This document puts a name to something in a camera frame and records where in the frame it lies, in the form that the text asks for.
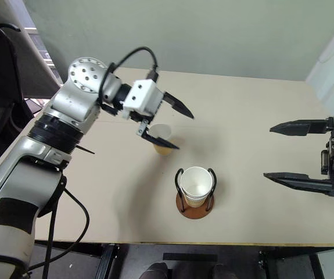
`black tape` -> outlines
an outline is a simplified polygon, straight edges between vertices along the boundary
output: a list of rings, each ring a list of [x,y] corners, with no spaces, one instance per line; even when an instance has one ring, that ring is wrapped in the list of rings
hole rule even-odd
[[[163,260],[186,260],[190,262],[216,262],[216,254],[163,253]]]
[[[0,225],[19,228],[31,234],[34,216],[38,210],[36,205],[19,199],[0,199]]]

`beige table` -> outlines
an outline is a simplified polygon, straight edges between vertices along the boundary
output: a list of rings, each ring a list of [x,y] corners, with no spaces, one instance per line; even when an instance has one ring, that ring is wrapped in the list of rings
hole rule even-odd
[[[131,83],[145,71],[118,75]],[[138,124],[103,112],[81,142],[96,154],[73,152],[64,174],[90,213],[84,241],[334,245],[334,198],[263,177],[278,171],[322,177],[320,151],[329,135],[268,132],[281,122],[328,116],[311,87],[162,71],[159,88],[195,115],[188,119],[164,104],[155,118],[172,126],[180,150],[158,155],[135,135]],[[218,180],[213,211],[200,220],[186,219],[175,206],[174,175],[194,165],[213,168]],[[37,221],[37,239],[47,239],[48,226],[49,216]],[[55,240],[74,241],[83,226],[82,211],[63,194]]]

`paper cup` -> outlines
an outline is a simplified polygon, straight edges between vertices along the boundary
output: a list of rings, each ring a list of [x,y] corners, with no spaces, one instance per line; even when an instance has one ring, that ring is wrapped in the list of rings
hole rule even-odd
[[[192,208],[204,204],[212,186],[212,176],[202,167],[190,167],[181,176],[182,193],[186,203]]]
[[[172,128],[166,124],[154,124],[149,128],[149,135],[155,138],[169,140],[172,136]],[[161,147],[156,144],[154,144],[154,149],[161,155],[168,155],[172,152],[172,148]]]

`black wire cup holder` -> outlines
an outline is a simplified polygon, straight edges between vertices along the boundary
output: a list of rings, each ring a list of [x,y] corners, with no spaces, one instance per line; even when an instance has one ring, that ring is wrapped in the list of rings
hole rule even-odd
[[[213,186],[211,191],[209,192],[204,204],[198,208],[192,208],[189,205],[185,204],[184,202],[184,193],[182,192],[181,186],[178,184],[178,176],[180,174],[184,173],[183,169],[179,169],[176,172],[176,175],[174,177],[174,184],[177,189],[177,196],[176,196],[176,206],[180,213],[184,215],[187,218],[190,219],[199,219],[204,216],[206,216],[211,210],[214,205],[214,191],[216,190],[216,185],[217,185],[217,177],[216,174],[214,173],[213,169],[209,168],[207,171],[212,175],[213,177]]]

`black cable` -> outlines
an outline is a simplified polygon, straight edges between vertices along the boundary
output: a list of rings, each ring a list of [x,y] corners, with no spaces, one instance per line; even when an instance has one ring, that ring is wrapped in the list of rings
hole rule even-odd
[[[150,78],[152,78],[156,82],[156,79],[157,79],[156,69],[158,68],[156,56],[155,56],[154,52],[150,48],[148,48],[146,46],[140,46],[139,48],[136,48],[133,51],[131,51],[130,53],[128,53],[127,55],[125,55],[125,57],[123,57],[122,60],[119,61],[117,64],[115,64],[115,63],[112,62],[109,65],[109,67],[106,69],[105,74],[103,75],[102,81],[101,81],[101,83],[99,85],[99,88],[98,88],[98,104],[101,106],[102,109],[106,110],[103,107],[102,89],[103,89],[103,85],[105,84],[105,81],[107,79],[107,76],[110,73],[114,73],[114,71],[116,69],[118,69],[129,57],[131,57],[133,54],[135,54],[135,53],[137,53],[139,51],[147,51],[147,52],[150,53],[150,55],[151,55],[151,57],[153,59],[153,63],[154,63],[153,67],[152,67],[152,70],[151,70]]]
[[[52,253],[53,233],[55,231],[55,221],[56,221],[56,214],[57,214],[57,205],[58,205],[58,201],[53,205],[53,208],[52,208],[51,223],[49,224],[48,243],[47,243],[47,246],[46,246],[45,261],[44,261],[44,269],[43,269],[42,279],[47,279],[48,278],[49,259],[51,258],[51,253]]]
[[[80,206],[80,208],[83,210],[83,212],[84,212],[84,214],[85,214],[86,222],[85,222],[85,227],[84,227],[84,229],[83,229],[83,232],[82,232],[81,235],[78,237],[78,239],[77,239],[73,244],[71,244],[70,247],[68,247],[65,251],[63,251],[61,254],[59,254],[59,255],[57,255],[57,256],[51,258],[51,259],[49,260],[50,263],[53,262],[53,261],[55,261],[55,260],[60,259],[60,258],[63,257],[64,255],[66,255],[67,253],[69,253],[71,250],[73,250],[74,247],[75,247],[75,246],[82,240],[84,234],[87,232],[87,229],[88,229],[88,227],[89,227],[89,213],[88,213],[87,209],[85,208],[85,206],[84,206],[84,205],[83,205],[77,198],[75,198],[75,196],[73,196],[73,194],[70,193],[67,189],[64,189],[64,192],[65,192],[71,199],[73,199],[74,202],[76,202],[76,203]],[[45,263],[45,262],[41,262],[41,263],[34,264],[33,266],[30,266],[30,267],[28,268],[28,270],[30,271],[30,270],[33,270],[33,269],[37,269],[37,268],[39,268],[39,267],[42,267],[42,266],[44,265],[44,263]]]
[[[139,48],[136,48],[133,51],[131,51],[130,53],[128,53],[127,55],[125,55],[125,57],[121,61],[119,61],[118,64],[116,64],[114,70],[119,68],[129,57],[131,57],[133,54],[135,54],[136,52],[139,52],[139,51],[147,51],[147,52],[150,53],[150,55],[151,55],[151,57],[153,58],[153,61],[154,61],[153,70],[156,70],[156,68],[158,67],[156,56],[155,56],[154,52],[146,46],[140,46]]]

